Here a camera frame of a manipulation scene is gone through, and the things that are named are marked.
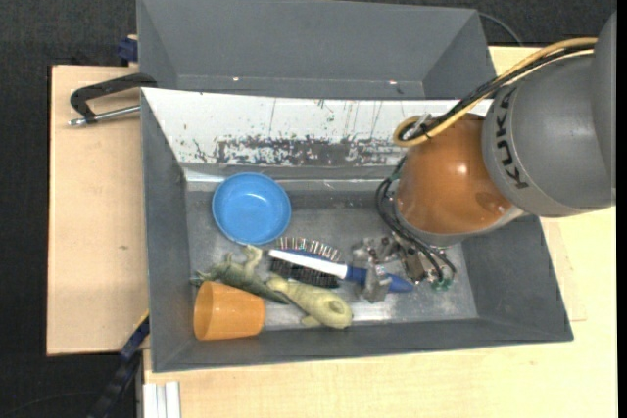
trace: wooden table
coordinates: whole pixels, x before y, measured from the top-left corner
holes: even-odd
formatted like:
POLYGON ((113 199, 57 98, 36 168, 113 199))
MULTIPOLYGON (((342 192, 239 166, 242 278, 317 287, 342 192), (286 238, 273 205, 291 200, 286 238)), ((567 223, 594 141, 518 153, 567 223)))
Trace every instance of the wooden table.
MULTIPOLYGON (((492 48, 498 71, 530 49, 492 48)), ((71 128, 72 91, 134 68, 53 67, 47 349, 121 348, 148 306, 137 116, 71 128)), ((135 104, 137 91, 94 102, 135 104)), ((575 340, 361 359, 153 373, 183 417, 617 414, 615 209, 543 220, 575 340)))

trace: blue bowl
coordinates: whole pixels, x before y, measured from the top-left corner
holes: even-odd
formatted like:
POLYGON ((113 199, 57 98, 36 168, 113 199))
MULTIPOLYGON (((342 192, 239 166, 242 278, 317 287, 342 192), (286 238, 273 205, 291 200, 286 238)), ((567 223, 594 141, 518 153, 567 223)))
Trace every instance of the blue bowl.
POLYGON ((217 226, 231 241, 258 246, 285 231, 292 206, 276 181, 256 172, 241 172, 219 184, 212 212, 217 226))

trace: yellow cable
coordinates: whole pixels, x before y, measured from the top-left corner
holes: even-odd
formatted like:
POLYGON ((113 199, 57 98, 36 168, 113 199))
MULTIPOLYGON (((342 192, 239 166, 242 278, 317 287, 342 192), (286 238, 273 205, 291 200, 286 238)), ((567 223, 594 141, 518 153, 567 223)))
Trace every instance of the yellow cable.
MULTIPOLYGON (((523 69, 527 65, 531 65, 535 61, 540 60, 541 58, 544 58, 556 51, 561 51, 563 49, 572 49, 572 48, 577 48, 577 47, 587 48, 591 45, 594 45, 596 42, 597 42, 596 37, 580 37, 580 38, 562 40, 561 42, 556 42, 555 44, 551 44, 550 46, 544 47, 536 51, 535 53, 529 55, 527 58, 521 60, 519 63, 511 67, 509 70, 499 75, 499 77, 495 79, 495 83, 506 80, 513 73, 519 71, 520 69, 523 69)), ((470 102, 468 105, 466 105, 461 110, 459 110, 459 112, 457 112, 456 114, 453 114, 452 116, 447 118, 444 122, 437 125, 433 129, 429 130, 427 133, 428 135, 421 134, 417 138, 412 138, 410 140, 404 140, 401 137, 401 135, 403 134, 404 131, 407 131, 408 128, 412 124, 416 123, 420 119, 420 117, 412 116, 410 118, 406 118, 397 126, 392 136, 392 139, 396 145, 400 147, 407 147, 407 148, 413 147, 414 145, 419 145, 420 143, 424 143, 428 139, 433 138, 434 136, 437 136, 446 128, 450 127, 452 124, 457 122, 460 118, 466 115, 470 109, 475 107, 477 103, 479 103, 483 99, 484 97, 481 96, 481 97, 478 97, 476 100, 470 102)))

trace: green toy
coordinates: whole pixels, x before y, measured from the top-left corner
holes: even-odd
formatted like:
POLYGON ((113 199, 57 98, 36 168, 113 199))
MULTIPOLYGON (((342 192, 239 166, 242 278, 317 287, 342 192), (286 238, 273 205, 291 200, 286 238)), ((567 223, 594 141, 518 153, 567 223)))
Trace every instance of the green toy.
POLYGON ((344 329, 353 322, 353 312, 349 305, 328 289, 287 281, 278 276, 272 276, 266 284, 272 290, 283 293, 308 314, 301 320, 308 327, 323 324, 344 329))
POLYGON ((233 262, 233 253, 229 253, 222 263, 214 265, 208 273, 196 271, 197 277, 191 283, 200 286, 204 281, 220 280, 227 286, 243 289, 273 302, 289 303, 285 297, 264 284, 262 278, 255 273, 255 268, 262 259, 262 250, 255 246, 246 246, 242 252, 246 256, 243 263, 233 262))

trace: blue object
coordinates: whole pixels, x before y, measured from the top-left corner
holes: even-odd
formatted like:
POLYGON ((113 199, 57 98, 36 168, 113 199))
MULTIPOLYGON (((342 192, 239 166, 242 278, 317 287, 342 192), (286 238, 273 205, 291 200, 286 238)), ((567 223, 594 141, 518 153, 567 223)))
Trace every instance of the blue object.
MULTIPOLYGON (((355 266, 347 265, 346 277, 347 281, 358 282, 362 286, 365 284, 365 276, 368 271, 365 268, 357 268, 355 266)), ((413 291, 413 284, 411 282, 402 279, 398 275, 392 273, 387 274, 392 279, 390 283, 390 293, 409 293, 413 291)))
POLYGON ((136 62, 139 59, 137 41, 129 37, 120 41, 116 52, 120 58, 128 62, 136 62))
POLYGON ((272 178, 241 172, 217 187, 212 212, 217 226, 230 240, 258 246, 285 231, 292 206, 285 190, 272 178))

